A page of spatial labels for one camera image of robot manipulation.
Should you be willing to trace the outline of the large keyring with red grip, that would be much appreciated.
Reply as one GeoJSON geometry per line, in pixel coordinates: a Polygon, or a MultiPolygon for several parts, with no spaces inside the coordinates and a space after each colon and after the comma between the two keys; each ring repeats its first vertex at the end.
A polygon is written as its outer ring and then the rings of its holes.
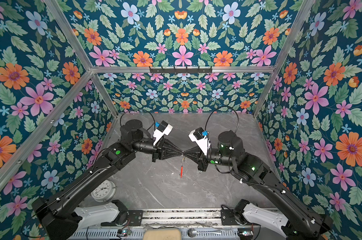
{"type": "Polygon", "coordinates": [[[184,163],[185,163],[185,155],[182,154],[182,159],[181,159],[181,170],[180,170],[180,178],[182,179],[183,178],[183,166],[184,166],[184,163]]]}

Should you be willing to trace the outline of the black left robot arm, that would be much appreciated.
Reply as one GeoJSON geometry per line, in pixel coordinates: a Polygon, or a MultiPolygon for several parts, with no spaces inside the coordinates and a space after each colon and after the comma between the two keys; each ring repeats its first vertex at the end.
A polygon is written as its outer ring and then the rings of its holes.
{"type": "Polygon", "coordinates": [[[121,139],[101,151],[92,167],[62,191],[33,202],[36,217],[51,240],[67,240],[78,230],[96,224],[121,226],[128,222],[128,209],[119,200],[90,208],[79,205],[104,181],[134,160],[137,152],[152,155],[154,161],[182,154],[181,149],[165,138],[173,126],[162,121],[155,127],[150,134],[141,121],[129,120],[120,127],[121,139]]]}

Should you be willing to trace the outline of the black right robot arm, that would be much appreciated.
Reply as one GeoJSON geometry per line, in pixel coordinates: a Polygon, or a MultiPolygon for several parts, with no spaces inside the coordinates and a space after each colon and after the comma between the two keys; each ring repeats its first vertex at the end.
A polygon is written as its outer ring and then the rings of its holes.
{"type": "Polygon", "coordinates": [[[252,203],[243,202],[234,210],[239,221],[245,220],[272,230],[287,240],[322,240],[331,231],[333,220],[318,214],[300,201],[270,167],[243,147],[242,139],[233,131],[219,134],[217,148],[212,148],[207,131],[202,128],[188,135],[196,147],[186,151],[188,158],[205,168],[206,165],[227,166],[229,174],[243,184],[264,195],[280,211],[261,210],[252,203]]]}

